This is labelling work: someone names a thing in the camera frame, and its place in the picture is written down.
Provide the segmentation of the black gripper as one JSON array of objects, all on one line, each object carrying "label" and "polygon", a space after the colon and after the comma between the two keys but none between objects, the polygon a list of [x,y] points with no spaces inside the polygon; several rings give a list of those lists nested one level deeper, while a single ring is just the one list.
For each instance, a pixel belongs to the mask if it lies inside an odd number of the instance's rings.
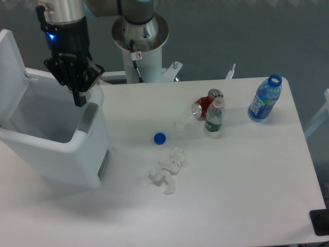
[{"label": "black gripper", "polygon": [[[35,10],[53,56],[44,65],[60,85],[71,90],[75,105],[82,107],[86,104],[83,92],[92,88],[105,72],[102,66],[90,61],[84,5],[37,5]],[[76,60],[78,69],[86,68],[81,86],[72,60]]]}]

